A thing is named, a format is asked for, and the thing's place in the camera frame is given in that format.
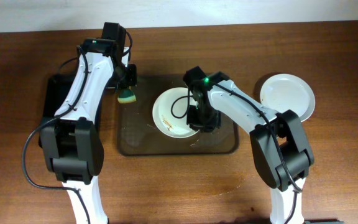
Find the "green yellow sponge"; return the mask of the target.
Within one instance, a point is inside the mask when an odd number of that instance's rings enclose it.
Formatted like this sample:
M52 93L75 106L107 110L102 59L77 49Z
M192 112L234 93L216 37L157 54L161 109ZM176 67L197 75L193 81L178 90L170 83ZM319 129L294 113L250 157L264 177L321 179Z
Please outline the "green yellow sponge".
M120 104L133 103L136 101L136 96L130 88L122 89L117 97Z

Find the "cream white plate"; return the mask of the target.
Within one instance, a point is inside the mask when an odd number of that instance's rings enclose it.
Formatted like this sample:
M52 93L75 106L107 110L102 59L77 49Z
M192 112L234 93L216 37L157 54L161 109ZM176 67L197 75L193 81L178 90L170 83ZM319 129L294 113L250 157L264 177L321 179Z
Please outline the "cream white plate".
M166 136L184 139L198 131L191 129L183 116L188 106L188 89L176 87L164 91L155 100L152 118L156 127Z

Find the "pale green plate with sauce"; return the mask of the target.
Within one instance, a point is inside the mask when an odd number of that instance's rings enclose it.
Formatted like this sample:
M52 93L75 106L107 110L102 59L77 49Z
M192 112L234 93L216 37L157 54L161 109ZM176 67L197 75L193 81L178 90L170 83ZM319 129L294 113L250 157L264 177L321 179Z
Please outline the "pale green plate with sauce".
M315 95L309 84L287 73L268 78L263 83L259 96L264 106L280 113L292 110L301 122L311 117L316 106Z

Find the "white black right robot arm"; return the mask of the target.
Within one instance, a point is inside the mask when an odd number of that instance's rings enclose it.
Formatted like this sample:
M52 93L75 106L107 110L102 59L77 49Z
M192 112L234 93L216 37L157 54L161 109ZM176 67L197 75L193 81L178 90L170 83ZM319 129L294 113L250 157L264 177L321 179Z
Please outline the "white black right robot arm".
M270 187L270 222L305 223L301 195L314 155L298 115L261 105L223 72L206 75L195 67L185 73L183 81L188 97L197 103L186 107L191 129L214 131L225 114L249 135L257 173Z

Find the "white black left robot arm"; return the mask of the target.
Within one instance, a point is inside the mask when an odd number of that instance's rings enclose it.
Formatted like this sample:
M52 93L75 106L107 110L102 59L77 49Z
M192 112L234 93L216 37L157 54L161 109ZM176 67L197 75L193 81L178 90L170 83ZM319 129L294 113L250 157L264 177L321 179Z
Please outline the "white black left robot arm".
M86 39L78 46L73 83L51 121L41 128L47 169L71 200L77 223L108 223L99 192L104 148L98 120L105 88L128 89L136 75L128 67L124 40Z

